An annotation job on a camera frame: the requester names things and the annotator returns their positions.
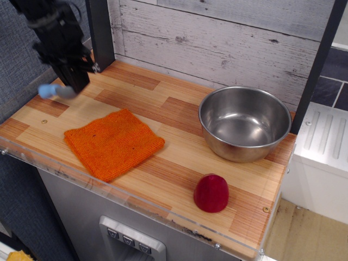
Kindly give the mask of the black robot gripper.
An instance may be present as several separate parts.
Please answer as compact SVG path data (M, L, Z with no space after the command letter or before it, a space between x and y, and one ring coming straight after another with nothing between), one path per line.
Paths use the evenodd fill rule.
M40 39L34 48L60 80L80 93L89 83L87 72L98 72L91 52L82 44L80 22L72 10L27 10L27 25Z

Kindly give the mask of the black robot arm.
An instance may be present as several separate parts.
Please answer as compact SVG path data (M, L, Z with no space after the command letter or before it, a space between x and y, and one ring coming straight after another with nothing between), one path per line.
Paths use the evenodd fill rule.
M40 60L49 64L62 84L42 84L41 98L75 98L89 83L88 74L99 72L91 51L83 45L80 9L71 1L11 1L26 18L39 42L33 45Z

